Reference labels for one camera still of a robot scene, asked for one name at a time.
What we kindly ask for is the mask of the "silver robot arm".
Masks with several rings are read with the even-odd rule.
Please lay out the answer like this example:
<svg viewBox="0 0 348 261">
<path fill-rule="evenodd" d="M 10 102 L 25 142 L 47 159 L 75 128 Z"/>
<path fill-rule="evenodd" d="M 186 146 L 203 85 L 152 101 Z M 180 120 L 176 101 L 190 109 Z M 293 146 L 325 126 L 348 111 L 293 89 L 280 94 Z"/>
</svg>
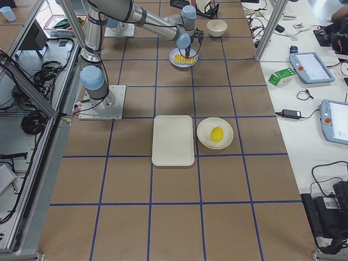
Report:
<svg viewBox="0 0 348 261">
<path fill-rule="evenodd" d="M 158 43 L 186 49 L 194 42 L 196 9 L 169 1 L 88 1 L 85 43 L 79 55 L 80 81 L 91 109 L 116 117 L 120 99 L 114 89 L 156 84 Z"/>
<path fill-rule="evenodd" d="M 127 23 L 120 22 L 118 20 L 115 20 L 111 17 L 108 18 L 107 20 L 107 25 L 108 28 L 114 29 L 114 30 L 119 30 L 119 31 L 124 31 L 128 28 Z"/>
</svg>

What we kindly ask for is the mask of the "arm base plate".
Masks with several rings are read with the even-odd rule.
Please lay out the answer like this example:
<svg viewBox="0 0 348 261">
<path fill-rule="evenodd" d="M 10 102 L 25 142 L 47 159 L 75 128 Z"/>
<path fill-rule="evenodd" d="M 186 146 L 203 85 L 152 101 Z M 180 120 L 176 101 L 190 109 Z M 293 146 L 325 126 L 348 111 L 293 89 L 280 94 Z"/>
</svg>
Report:
<svg viewBox="0 0 348 261">
<path fill-rule="evenodd" d="M 125 85 L 110 85 L 108 96 L 96 107 L 98 102 L 90 99 L 87 91 L 84 93 L 84 100 L 78 108 L 82 110 L 78 118 L 80 120 L 121 120 L 126 95 Z"/>
<path fill-rule="evenodd" d="M 132 38 L 135 32 L 135 25 L 119 23 L 116 27 L 106 27 L 104 36 L 106 38 Z"/>
</svg>

